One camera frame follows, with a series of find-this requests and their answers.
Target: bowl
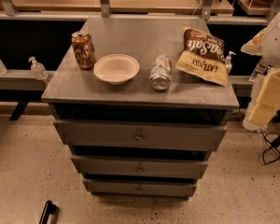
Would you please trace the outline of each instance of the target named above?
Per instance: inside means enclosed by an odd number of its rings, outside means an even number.
[[[138,61],[128,55],[112,54],[96,62],[93,73],[96,77],[111,85],[121,85],[139,72]]]

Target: drawer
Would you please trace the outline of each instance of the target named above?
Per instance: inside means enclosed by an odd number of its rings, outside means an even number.
[[[133,175],[199,179],[207,161],[175,161],[132,159],[122,157],[73,156],[72,161],[81,174]]]
[[[117,121],[57,120],[65,144],[215,151],[225,126]]]
[[[146,181],[84,179],[84,186],[92,194],[117,193],[188,198],[193,196],[196,185],[187,183],[162,183]]]

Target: gray cabinet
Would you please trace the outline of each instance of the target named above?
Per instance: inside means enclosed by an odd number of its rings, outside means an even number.
[[[152,89],[151,62],[162,51],[175,64],[183,45],[179,29],[186,25],[207,30],[204,21],[186,17],[90,18],[84,29],[97,59],[134,50],[139,74],[120,86],[106,84],[92,70],[80,70],[69,50],[47,86],[42,99],[92,194],[193,195],[238,102],[231,84],[221,87],[175,69],[167,91]]]

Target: floor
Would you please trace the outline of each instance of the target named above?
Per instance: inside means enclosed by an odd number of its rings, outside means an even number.
[[[194,196],[185,201],[91,195],[47,105],[29,104],[19,120],[9,121],[13,108],[0,103],[0,224],[39,223],[47,200],[58,206],[49,223],[280,223],[280,161],[262,164],[266,146],[261,134],[242,128],[243,110],[228,122]],[[280,122],[272,121],[270,132],[280,133]]]

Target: can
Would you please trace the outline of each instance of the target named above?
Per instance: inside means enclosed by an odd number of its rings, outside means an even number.
[[[89,33],[83,30],[72,33],[72,46],[80,68],[83,70],[93,68],[96,63],[95,50]]]
[[[150,71],[151,86],[157,91],[164,91],[169,88],[172,78],[172,63],[165,55],[158,56]]]

